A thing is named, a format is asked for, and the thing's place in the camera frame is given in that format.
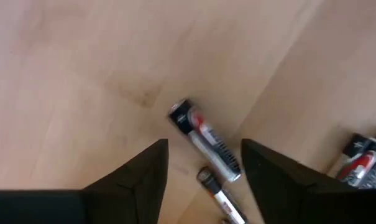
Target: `light wood surface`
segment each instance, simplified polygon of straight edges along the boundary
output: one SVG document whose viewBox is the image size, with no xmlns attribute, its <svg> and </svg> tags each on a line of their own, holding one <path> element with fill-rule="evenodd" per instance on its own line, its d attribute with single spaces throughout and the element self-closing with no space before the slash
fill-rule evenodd
<svg viewBox="0 0 376 224">
<path fill-rule="evenodd" d="M 159 223 L 218 223 L 165 117 L 187 96 L 236 153 L 327 171 L 376 131 L 376 0 L 0 0 L 0 189 L 81 188 L 168 138 Z M 244 178 L 227 187 L 262 223 Z"/>
</svg>

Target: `black object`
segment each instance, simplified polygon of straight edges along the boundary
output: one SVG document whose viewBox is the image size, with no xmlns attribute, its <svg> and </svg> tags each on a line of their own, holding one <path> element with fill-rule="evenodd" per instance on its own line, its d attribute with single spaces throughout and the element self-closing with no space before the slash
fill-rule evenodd
<svg viewBox="0 0 376 224">
<path fill-rule="evenodd" d="M 266 224 L 376 222 L 376 190 L 358 190 L 250 139 L 247 180 Z"/>
<path fill-rule="evenodd" d="M 155 224 L 167 169 L 161 139 L 83 190 L 0 190 L 0 223 Z"/>
<path fill-rule="evenodd" d="M 371 147 L 372 143 L 374 142 L 371 139 L 366 138 L 361 134 L 354 133 L 342 153 L 347 155 L 348 158 L 353 158 L 356 155 L 362 154 L 363 152 L 368 150 Z"/>
<path fill-rule="evenodd" d="M 170 120 L 178 127 L 183 134 L 189 134 L 195 130 L 189 120 L 189 113 L 193 109 L 193 103 L 189 99 L 181 100 L 174 104 L 168 112 Z"/>
</svg>

